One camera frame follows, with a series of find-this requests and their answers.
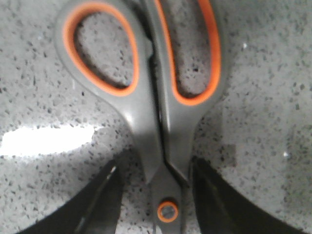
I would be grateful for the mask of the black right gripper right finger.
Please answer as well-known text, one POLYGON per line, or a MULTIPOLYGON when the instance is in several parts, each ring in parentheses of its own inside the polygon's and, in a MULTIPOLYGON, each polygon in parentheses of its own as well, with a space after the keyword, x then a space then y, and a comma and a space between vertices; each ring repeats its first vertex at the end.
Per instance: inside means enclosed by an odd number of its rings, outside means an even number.
POLYGON ((203 234, 302 233, 251 203, 198 157, 193 159, 193 196, 203 234))

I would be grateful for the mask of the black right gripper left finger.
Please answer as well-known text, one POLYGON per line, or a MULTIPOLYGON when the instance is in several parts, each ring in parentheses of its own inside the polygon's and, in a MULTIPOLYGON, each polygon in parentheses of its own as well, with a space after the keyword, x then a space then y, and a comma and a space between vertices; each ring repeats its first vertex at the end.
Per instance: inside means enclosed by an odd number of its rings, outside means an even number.
POLYGON ((76 196, 21 234, 114 234, 120 216, 122 178, 114 160, 76 196))

